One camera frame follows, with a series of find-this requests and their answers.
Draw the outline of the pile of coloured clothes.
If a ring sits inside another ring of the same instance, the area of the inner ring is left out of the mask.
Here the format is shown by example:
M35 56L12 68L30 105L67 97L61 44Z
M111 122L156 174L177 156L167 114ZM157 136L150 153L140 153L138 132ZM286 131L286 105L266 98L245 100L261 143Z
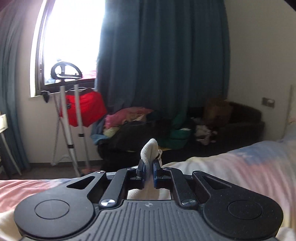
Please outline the pile of coloured clothes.
M139 150L151 138L169 150L182 149L190 140L207 145L217 132L195 121L184 122L180 114L166 119L159 111L144 107L124 108L100 119L91 138L102 149L126 152Z

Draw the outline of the brown paper bag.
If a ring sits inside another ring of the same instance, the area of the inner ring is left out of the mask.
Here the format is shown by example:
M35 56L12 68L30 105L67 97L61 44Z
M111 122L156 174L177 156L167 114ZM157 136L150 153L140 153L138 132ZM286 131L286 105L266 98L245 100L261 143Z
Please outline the brown paper bag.
M207 125L226 125L232 113L232 106L222 98L211 98L205 106L204 120Z

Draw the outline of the red garment on stand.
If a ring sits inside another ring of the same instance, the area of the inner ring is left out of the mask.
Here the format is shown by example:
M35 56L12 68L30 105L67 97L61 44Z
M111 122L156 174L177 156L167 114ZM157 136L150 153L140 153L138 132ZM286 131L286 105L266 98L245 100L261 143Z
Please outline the red garment on stand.
M73 91L68 90L66 92L65 102L69 125L78 127L75 93ZM80 116L84 127L89 127L107 114L101 93L91 88L79 91L79 104Z

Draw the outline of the black sofa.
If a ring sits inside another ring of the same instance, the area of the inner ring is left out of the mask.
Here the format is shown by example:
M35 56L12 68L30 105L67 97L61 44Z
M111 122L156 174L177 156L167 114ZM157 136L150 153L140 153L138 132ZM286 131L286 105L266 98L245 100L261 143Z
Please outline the black sofa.
M179 150L163 149L159 146L163 150L163 164L182 162L190 157L214 156L260 141L264 129L261 112L249 106L228 102L232 106L232 113L229 122L222 126L207 125L205 123L206 105L189 108L186 117L182 117L184 122L194 118L196 123L208 126L210 130L217 132L217 134L211 137L211 142L207 145L190 140L184 148ZM117 170L136 165L140 159L142 147L135 152L110 148L102 149L100 147L97 147L97 149L100 157L105 161L105 166L111 170Z

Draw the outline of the pastel tie-dye bed sheet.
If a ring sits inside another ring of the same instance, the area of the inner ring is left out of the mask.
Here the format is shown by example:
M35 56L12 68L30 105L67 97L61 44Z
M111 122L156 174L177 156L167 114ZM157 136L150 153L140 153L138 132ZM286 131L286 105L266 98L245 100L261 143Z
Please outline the pastel tie-dye bed sheet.
M268 196L283 210L279 234L295 230L295 134L263 141L217 156L192 157L167 164L185 174L200 170ZM69 182L69 179L1 181L1 240L19 240L14 210L25 198Z

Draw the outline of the teal right curtain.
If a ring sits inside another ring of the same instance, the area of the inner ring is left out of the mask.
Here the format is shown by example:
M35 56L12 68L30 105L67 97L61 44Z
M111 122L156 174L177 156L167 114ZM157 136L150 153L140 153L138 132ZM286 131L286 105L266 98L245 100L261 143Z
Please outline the teal right curtain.
M226 97L229 72L224 1L106 1L95 85L109 112L185 116Z

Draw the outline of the teal curtain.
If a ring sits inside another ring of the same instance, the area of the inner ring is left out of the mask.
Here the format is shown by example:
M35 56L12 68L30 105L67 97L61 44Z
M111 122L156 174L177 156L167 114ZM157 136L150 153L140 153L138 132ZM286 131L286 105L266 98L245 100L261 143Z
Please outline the teal curtain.
M226 97L229 72L224 1L106 1L95 85L109 112L185 116Z
M16 104L16 62L28 5L25 1L11 1L1 11L1 113L6 114L8 129L4 136L20 170L30 164L21 139Z

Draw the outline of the white black chair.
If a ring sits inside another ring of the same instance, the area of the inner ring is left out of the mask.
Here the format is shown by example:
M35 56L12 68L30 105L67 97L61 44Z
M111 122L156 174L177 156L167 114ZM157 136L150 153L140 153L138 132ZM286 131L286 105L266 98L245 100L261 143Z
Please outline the white black chair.
M22 176L22 172L20 170L20 168L18 167L14 157L12 156L12 153L10 151L10 148L8 147L8 143L6 141L6 137L4 135L4 131L6 131L8 129L8 121L7 121L7 117L6 117L6 114L1 114L1 122L0 122L0 126L1 126L1 130L0 130L0 133L1 133L1 139L3 141L3 144L4 144L4 147L8 153L8 156L10 157L10 160L11 162L13 163L17 173Z

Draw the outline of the cream quilted headboard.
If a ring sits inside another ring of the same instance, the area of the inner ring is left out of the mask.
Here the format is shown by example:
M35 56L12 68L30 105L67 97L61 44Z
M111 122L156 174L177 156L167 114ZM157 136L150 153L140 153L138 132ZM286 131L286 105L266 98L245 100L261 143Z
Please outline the cream quilted headboard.
M290 116L290 105L291 105L291 101L292 101L292 94L293 94L293 85L291 84L290 88L289 88L289 92L288 92L287 111L286 111L286 115L285 115L285 125L284 125L284 129L283 129L283 137L286 134L288 119Z

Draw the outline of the dark framed window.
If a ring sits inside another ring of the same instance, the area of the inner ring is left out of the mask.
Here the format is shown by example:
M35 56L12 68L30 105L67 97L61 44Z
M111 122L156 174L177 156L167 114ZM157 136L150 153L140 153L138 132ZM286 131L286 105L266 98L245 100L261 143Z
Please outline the dark framed window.
M41 2L31 48L31 97L59 91L51 69L60 61L81 70L82 87L94 87L104 16L105 1Z

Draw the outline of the teal left curtain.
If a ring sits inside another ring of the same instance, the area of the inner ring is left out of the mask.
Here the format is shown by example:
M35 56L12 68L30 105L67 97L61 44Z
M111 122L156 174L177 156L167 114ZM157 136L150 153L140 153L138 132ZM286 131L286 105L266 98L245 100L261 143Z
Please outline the teal left curtain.
M1 113L6 114L8 129L4 136L20 170L30 164L21 139L16 104L16 62L28 5L25 1L11 1L1 11Z

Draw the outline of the wall switch plate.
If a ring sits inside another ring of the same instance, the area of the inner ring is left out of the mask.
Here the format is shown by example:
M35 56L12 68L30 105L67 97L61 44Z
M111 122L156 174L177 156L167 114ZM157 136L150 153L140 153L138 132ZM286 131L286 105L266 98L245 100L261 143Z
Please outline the wall switch plate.
M275 100L274 99L263 97L262 98L262 101L261 101L261 104L263 106L268 107L268 108L274 108L275 107Z

